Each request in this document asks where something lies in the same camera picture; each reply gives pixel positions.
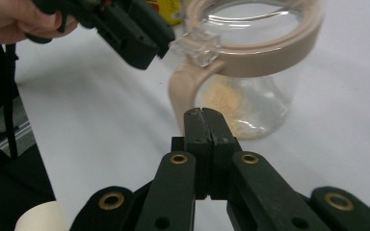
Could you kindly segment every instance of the table surface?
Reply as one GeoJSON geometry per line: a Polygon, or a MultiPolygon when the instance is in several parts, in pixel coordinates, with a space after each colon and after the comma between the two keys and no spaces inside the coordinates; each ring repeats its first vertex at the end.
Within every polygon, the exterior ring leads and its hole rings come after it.
{"type": "MultiPolygon", "coordinates": [[[[16,82],[68,225],[98,190],[153,179],[181,136],[168,81],[183,58],[140,71],[83,28],[46,45],[22,41],[17,54],[16,82]]],[[[286,122],[241,145],[299,193],[335,186],[370,206],[370,1],[329,1],[286,122]]],[[[198,201],[195,230],[231,229],[224,201],[198,201]]]]}

